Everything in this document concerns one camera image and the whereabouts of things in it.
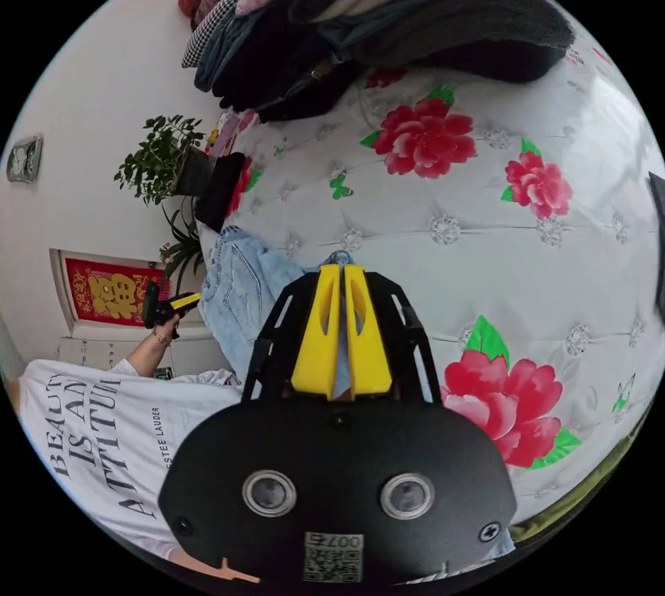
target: floral bedspread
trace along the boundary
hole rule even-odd
[[[665,368],[646,182],[665,164],[572,22],[574,48],[535,83],[373,72],[327,115],[250,119],[233,142],[248,162],[227,223],[303,265],[347,249],[404,288],[444,405],[508,464],[515,522],[632,430]]]

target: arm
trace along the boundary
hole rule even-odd
[[[151,334],[127,357],[127,362],[139,376],[151,378],[164,357],[166,347],[171,343],[171,333],[178,325],[180,317],[175,315],[163,326],[155,326]]]
[[[19,403],[21,401],[21,387],[18,380],[10,381],[5,379],[5,386],[7,387],[7,395],[9,395],[9,401],[14,407],[14,411],[18,414],[20,411]]]
[[[178,564],[179,566],[184,566],[190,570],[197,570],[199,573],[205,573],[206,575],[212,575],[213,577],[220,577],[224,580],[247,580],[248,582],[260,582],[260,579],[253,577],[251,575],[246,575],[245,573],[239,573],[233,568],[229,568],[229,563],[226,559],[222,561],[221,568],[213,568],[208,566],[206,563],[202,563],[197,559],[189,556],[181,547],[173,550],[168,557],[169,561]]]

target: green plant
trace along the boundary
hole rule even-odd
[[[183,199],[183,202],[180,204],[178,210],[173,213],[171,219],[169,219],[168,215],[166,214],[164,207],[162,206],[161,208],[164,212],[164,217],[166,217],[166,220],[171,227],[171,233],[177,241],[175,245],[166,243],[159,250],[159,258],[161,259],[162,263],[166,264],[164,273],[161,278],[161,285],[163,286],[164,281],[166,279],[170,279],[175,271],[179,268],[180,272],[178,273],[174,294],[176,296],[180,293],[182,277],[185,273],[185,269],[189,265],[189,262],[194,259],[194,275],[196,275],[196,271],[203,263],[203,252],[201,251],[199,231],[196,227],[196,220],[194,219],[194,199],[192,198],[190,203],[191,219],[189,221],[185,219],[184,211],[182,210],[184,200],[185,199]],[[175,221],[178,215],[180,215],[180,218],[184,224],[184,231],[175,225]]]
[[[120,189],[126,184],[135,188],[134,196],[143,197],[145,205],[151,201],[159,205],[173,195],[187,149],[203,139],[203,133],[195,131],[200,124],[182,116],[149,118],[143,126],[150,130],[145,141],[125,158],[113,180]]]

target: qr code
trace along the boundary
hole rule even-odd
[[[362,534],[305,534],[306,582],[360,582]]]

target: woman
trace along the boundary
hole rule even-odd
[[[153,378],[178,319],[156,326],[109,371],[35,360],[6,382],[8,393],[53,477],[98,522],[181,566],[258,582],[226,560],[215,569],[188,556],[159,511],[157,496],[180,443],[203,420],[238,403],[242,391],[227,370]]]

